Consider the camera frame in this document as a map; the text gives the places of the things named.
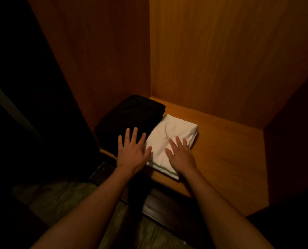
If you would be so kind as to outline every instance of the folded clothing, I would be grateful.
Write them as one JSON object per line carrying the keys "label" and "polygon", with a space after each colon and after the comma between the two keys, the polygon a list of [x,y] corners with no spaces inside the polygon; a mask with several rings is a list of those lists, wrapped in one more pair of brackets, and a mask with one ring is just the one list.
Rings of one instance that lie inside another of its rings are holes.
{"label": "folded clothing", "polygon": [[118,136],[124,143],[125,130],[138,128],[137,142],[143,133],[150,135],[153,128],[162,120],[166,106],[148,98],[131,95],[106,114],[95,127],[100,146],[117,157]]}
{"label": "folded clothing", "polygon": [[188,146],[191,147],[197,132],[198,125],[196,124],[171,115],[164,116],[146,141],[146,148],[152,146],[152,155],[147,165],[178,180],[179,173],[170,165],[164,149],[168,148],[174,152],[169,143],[169,138],[176,143],[176,136],[181,139],[181,142],[183,138],[186,138]]}

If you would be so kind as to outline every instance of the hand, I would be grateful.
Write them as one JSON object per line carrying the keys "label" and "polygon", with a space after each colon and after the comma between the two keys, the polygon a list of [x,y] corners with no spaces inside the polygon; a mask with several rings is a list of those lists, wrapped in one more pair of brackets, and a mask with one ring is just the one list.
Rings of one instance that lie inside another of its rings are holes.
{"label": "hand", "polygon": [[125,169],[125,172],[129,173],[131,177],[144,167],[152,152],[152,147],[148,147],[145,153],[143,152],[146,134],[142,134],[137,144],[137,133],[138,129],[135,127],[130,141],[130,129],[127,128],[125,131],[124,146],[122,136],[120,135],[118,137],[117,168]]}
{"label": "hand", "polygon": [[165,148],[164,151],[169,158],[171,166],[176,171],[181,172],[184,175],[187,169],[196,168],[195,159],[185,138],[183,138],[184,145],[181,143],[181,140],[178,136],[176,136],[176,142],[177,145],[173,142],[171,138],[169,138],[169,143],[174,153],[172,153],[171,150],[168,148]]}

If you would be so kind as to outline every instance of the wooden panel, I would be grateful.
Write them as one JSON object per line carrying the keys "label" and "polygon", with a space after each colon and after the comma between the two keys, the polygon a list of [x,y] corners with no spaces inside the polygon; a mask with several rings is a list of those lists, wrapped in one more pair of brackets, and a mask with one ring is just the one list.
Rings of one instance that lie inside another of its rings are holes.
{"label": "wooden panel", "polygon": [[28,0],[90,130],[150,96],[148,0]]}
{"label": "wooden panel", "polygon": [[152,96],[263,129],[308,77],[308,0],[149,0]]}
{"label": "wooden panel", "polygon": [[264,129],[269,200],[308,189],[308,80]]}
{"label": "wooden panel", "polygon": [[[268,206],[261,130],[153,97],[151,99],[164,104],[167,114],[198,125],[199,136],[192,149],[197,167],[241,213],[249,215]],[[148,166],[144,167],[143,172],[185,196],[192,195],[183,177],[176,181]]]}

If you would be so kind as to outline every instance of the wooden shelf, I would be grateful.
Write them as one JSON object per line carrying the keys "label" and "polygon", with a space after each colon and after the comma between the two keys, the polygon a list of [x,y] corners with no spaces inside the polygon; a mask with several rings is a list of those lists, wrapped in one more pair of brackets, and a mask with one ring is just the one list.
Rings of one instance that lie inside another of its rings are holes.
{"label": "wooden shelf", "polygon": [[[164,104],[166,114],[198,125],[199,135],[192,149],[197,167],[242,214],[249,215],[268,206],[262,130],[157,98],[151,99]],[[192,197],[184,178],[176,181],[148,166],[143,172],[159,183]]]}

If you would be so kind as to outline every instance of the wooden wall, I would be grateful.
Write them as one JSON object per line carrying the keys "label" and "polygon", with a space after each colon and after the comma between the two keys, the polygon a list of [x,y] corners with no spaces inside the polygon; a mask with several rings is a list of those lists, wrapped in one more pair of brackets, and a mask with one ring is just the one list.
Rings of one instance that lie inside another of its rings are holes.
{"label": "wooden wall", "polygon": [[308,77],[308,0],[149,0],[151,93],[264,129]]}
{"label": "wooden wall", "polygon": [[308,190],[308,80],[264,129],[269,203]]}
{"label": "wooden wall", "polygon": [[92,132],[129,95],[150,96],[148,0],[28,2]]}

